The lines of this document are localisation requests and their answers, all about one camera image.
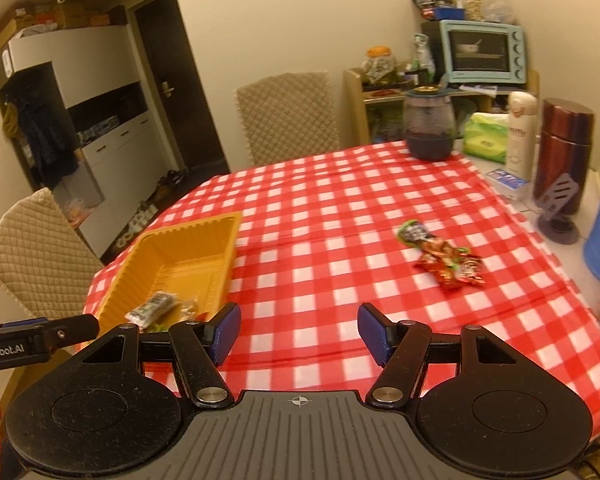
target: tray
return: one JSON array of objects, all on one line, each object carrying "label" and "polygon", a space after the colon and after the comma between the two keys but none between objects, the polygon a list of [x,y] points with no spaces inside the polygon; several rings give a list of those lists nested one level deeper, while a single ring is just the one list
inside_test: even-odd
[{"label": "tray", "polygon": [[[231,282],[240,213],[230,213],[142,234],[122,264],[96,317],[98,336],[120,323],[125,314],[158,290],[179,300],[193,298],[206,311],[206,320],[222,308]],[[179,308],[160,318],[171,325]]]}]

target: chair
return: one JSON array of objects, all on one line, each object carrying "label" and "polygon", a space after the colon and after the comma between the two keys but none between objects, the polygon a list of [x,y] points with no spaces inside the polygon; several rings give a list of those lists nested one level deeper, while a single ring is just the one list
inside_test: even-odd
[{"label": "chair", "polygon": [[255,166],[332,152],[340,145],[326,72],[266,77],[238,88],[235,96]]},{"label": "chair", "polygon": [[47,188],[0,219],[0,287],[34,317],[81,314],[101,268]]}]

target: silver bolt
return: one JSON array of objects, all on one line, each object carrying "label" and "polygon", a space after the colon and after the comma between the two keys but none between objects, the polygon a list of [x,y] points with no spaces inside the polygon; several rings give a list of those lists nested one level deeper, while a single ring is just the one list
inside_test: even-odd
[{"label": "silver bolt", "polygon": [[208,388],[202,388],[196,393],[196,397],[201,402],[207,402],[208,404],[215,404],[216,402],[222,402],[229,394],[224,388],[218,388],[216,386],[209,386]]},{"label": "silver bolt", "polygon": [[376,388],[371,395],[378,402],[385,402],[387,404],[398,402],[402,398],[402,392],[398,388],[393,388],[391,386]]}]

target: blue gripper pad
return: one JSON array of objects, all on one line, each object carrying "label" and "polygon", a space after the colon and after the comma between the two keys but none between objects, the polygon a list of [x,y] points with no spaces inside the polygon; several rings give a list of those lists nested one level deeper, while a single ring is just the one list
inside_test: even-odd
[{"label": "blue gripper pad", "polygon": [[224,363],[224,359],[234,345],[240,332],[241,320],[240,307],[234,304],[230,312],[215,327],[214,338],[211,345],[209,345],[208,354],[216,366]]},{"label": "blue gripper pad", "polygon": [[392,354],[391,345],[386,340],[386,327],[363,305],[358,308],[358,333],[376,364],[384,367]]}]

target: door handle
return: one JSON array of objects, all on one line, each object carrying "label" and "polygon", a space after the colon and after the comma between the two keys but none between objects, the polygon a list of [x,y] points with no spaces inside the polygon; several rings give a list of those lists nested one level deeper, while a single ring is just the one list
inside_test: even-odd
[{"label": "door handle", "polygon": [[164,96],[167,98],[171,97],[171,94],[173,93],[175,88],[170,87],[168,81],[163,81],[161,83],[161,86],[162,86],[162,93],[164,94]]}]

